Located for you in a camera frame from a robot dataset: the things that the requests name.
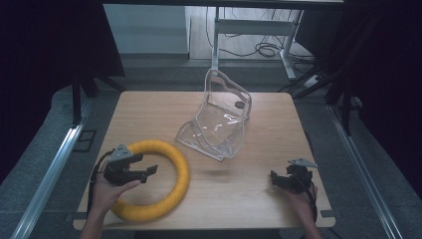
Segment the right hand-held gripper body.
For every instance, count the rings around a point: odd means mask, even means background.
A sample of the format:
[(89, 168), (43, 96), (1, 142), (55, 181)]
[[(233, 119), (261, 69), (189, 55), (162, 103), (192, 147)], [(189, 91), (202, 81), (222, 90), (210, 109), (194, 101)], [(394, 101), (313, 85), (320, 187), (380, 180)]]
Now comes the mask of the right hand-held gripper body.
[(313, 173), (310, 167), (318, 168), (318, 165), (305, 158), (290, 159), (287, 174), (293, 183), (291, 191), (300, 194), (308, 190), (312, 184)]

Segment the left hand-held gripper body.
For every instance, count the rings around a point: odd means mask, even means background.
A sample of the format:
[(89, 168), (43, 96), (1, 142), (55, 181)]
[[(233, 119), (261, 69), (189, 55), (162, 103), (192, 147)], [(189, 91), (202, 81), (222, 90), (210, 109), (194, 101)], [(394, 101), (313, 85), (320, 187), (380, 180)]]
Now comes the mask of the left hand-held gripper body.
[(124, 144), (120, 144), (107, 160), (105, 179), (118, 186), (136, 180), (134, 172), (129, 170), (133, 160), (134, 154)]

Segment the person's right hand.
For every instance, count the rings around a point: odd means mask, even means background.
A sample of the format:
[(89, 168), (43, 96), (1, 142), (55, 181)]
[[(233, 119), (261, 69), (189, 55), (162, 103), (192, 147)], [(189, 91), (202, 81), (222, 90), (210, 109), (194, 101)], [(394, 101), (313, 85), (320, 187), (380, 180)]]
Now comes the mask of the person's right hand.
[(316, 193), (316, 189), (310, 189), (301, 194), (295, 194), (288, 190), (284, 192), (300, 221), (305, 218), (317, 221)]

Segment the person's left hand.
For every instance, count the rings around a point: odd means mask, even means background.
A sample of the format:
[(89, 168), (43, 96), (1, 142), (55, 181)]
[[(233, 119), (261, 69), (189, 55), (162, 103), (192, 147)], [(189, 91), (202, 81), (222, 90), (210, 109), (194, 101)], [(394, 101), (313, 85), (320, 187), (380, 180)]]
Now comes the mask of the person's left hand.
[(107, 212), (124, 192), (131, 190), (140, 184), (139, 180), (134, 180), (121, 186), (112, 185), (104, 177), (105, 169), (106, 162), (103, 162), (97, 173), (94, 185), (92, 207), (88, 215), (90, 220), (103, 220)]

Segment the black metal stand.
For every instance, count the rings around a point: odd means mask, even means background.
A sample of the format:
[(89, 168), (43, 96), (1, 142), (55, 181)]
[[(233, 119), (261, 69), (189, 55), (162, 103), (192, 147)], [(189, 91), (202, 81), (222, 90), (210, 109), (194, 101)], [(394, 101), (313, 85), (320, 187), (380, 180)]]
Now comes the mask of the black metal stand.
[[(321, 76), (321, 79), (306, 88), (305, 82), (314, 75)], [(324, 96), (324, 101), (328, 105), (334, 105), (339, 99), (342, 99), (342, 105), (340, 107), (340, 126), (347, 135), (350, 135), (349, 117), (352, 109), (351, 78), (347, 76), (347, 70), (344, 68), (327, 74), (322, 66), (313, 66), (297, 79), (292, 80), (289, 84), (281, 87), (279, 93), (288, 93), (291, 94), (294, 99), (302, 99), (326, 86), (329, 86), (329, 89)]]
[(118, 84), (112, 78), (101, 75), (92, 69), (76, 69), (72, 79), (73, 127), (82, 123), (81, 91), (84, 91), (88, 98), (95, 98), (100, 91), (95, 79), (101, 80), (120, 93), (126, 91), (124, 86)]

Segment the clear plastic bag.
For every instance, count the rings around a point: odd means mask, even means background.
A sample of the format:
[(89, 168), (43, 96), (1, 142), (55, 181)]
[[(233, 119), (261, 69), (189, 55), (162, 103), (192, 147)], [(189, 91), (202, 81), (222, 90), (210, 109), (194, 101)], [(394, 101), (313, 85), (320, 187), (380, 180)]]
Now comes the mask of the clear plastic bag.
[(210, 69), (197, 113), (181, 126), (176, 140), (211, 158), (233, 158), (241, 148), (252, 108), (251, 95), (224, 73)]

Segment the white power strip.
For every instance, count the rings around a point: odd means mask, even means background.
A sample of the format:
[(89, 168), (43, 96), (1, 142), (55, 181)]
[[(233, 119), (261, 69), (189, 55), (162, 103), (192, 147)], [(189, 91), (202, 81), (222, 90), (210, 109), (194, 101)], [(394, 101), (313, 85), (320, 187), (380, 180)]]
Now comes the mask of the white power strip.
[(318, 83), (321, 80), (321, 77), (318, 75), (313, 75), (312, 77), (310, 77), (305, 83), (304, 83), (304, 87), (305, 88), (310, 88), (313, 85), (315, 85), (316, 83)]

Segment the black curtain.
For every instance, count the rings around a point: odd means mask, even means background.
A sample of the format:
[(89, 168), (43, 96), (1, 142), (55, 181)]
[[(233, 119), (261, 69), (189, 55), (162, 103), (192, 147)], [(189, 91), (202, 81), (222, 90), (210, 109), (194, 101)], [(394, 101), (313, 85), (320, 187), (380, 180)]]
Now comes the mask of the black curtain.
[(422, 0), (307, 9), (299, 42), (341, 72), (325, 100), (360, 99), (360, 119), (422, 199)]
[(78, 81), (124, 70), (105, 0), (0, 0), (0, 183), (17, 164), (51, 107)]

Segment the black floor bracket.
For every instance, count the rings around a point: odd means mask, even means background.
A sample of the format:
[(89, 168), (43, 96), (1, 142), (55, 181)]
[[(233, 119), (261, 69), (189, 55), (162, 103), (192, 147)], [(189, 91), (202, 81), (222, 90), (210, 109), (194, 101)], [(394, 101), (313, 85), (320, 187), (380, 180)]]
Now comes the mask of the black floor bracket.
[(94, 144), (97, 131), (95, 129), (84, 129), (73, 148), (74, 152), (89, 152)]

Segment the aluminium floor rail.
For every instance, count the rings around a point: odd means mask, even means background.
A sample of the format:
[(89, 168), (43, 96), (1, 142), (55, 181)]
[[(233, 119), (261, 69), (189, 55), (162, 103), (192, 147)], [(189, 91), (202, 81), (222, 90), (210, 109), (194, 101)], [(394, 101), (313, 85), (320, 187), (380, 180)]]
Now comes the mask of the aluminium floor rail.
[(93, 103), (93, 100), (83, 103), (81, 119), (68, 130), (10, 239), (29, 239), (88, 120)]
[(366, 194), (368, 195), (368, 198), (388, 239), (403, 239), (403, 235), (397, 226), (396, 220), (391, 213), (389, 206), (375, 185), (373, 178), (370, 175), (369, 170), (367, 169), (353, 139), (342, 127), (339, 113), (332, 106), (327, 106), (326, 109), (335, 125), (335, 128), (350, 157), (350, 160), (356, 169), (356, 173), (366, 191)]

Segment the desk with white metal frame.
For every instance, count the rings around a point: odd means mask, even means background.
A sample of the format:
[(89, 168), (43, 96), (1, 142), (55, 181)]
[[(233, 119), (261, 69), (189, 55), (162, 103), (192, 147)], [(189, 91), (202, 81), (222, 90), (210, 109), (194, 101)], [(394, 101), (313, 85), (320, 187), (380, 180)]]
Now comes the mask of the desk with white metal frame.
[[(285, 36), (288, 38), (280, 57), (284, 64), (288, 79), (294, 81), (296, 75), (289, 60), (289, 52), (293, 44), (299, 22), (304, 10), (339, 10), (344, 0), (102, 0), (114, 5), (152, 5), (152, 6), (193, 6), (214, 7), (214, 45), (212, 47), (211, 64), (213, 69), (219, 67), (219, 36), (222, 34)], [(266, 8), (291, 9), (297, 11), (292, 22), (270, 20), (233, 20), (220, 17), (223, 7), (234, 8)]]

